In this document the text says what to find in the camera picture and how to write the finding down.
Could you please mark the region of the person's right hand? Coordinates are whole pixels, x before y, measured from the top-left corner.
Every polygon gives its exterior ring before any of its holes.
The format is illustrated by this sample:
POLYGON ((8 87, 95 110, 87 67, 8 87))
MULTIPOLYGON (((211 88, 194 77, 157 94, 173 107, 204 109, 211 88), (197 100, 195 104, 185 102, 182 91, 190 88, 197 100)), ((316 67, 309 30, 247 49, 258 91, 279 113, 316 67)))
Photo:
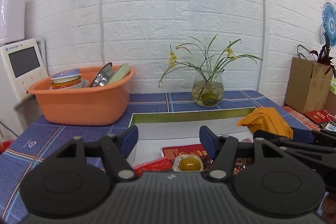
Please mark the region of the person's right hand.
POLYGON ((321 218, 329 223, 336 224, 336 197, 335 194, 328 193, 321 206, 322 214, 321 218))

